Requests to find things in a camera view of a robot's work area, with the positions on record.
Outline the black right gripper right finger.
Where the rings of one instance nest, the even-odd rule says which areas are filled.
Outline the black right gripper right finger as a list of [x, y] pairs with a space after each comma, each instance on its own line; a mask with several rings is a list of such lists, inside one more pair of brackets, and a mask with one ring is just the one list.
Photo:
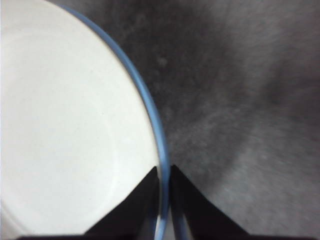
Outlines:
[[170, 205], [177, 240], [249, 240], [250, 234], [213, 205], [176, 166], [170, 169]]

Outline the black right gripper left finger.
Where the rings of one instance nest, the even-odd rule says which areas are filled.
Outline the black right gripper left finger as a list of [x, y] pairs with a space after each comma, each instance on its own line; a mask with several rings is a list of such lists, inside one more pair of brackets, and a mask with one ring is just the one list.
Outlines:
[[159, 211], [160, 180], [153, 167], [117, 207], [87, 230], [85, 240], [153, 240]]

